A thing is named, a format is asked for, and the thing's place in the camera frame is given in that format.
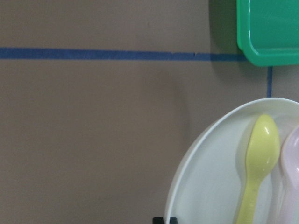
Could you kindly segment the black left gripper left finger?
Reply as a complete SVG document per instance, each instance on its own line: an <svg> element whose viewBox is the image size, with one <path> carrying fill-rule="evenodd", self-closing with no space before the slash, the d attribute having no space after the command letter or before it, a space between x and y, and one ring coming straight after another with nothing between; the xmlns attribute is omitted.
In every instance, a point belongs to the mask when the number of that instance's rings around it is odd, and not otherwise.
<svg viewBox="0 0 299 224"><path fill-rule="evenodd" d="M164 224L164 218L163 217L153 217L152 224Z"/></svg>

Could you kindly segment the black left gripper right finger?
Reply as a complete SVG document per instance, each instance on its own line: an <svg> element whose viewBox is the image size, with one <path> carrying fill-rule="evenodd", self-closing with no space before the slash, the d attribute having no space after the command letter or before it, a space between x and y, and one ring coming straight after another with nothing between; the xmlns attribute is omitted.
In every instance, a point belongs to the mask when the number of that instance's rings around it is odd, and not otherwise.
<svg viewBox="0 0 299 224"><path fill-rule="evenodd" d="M178 224L178 219L176 217L171 217L170 224Z"/></svg>

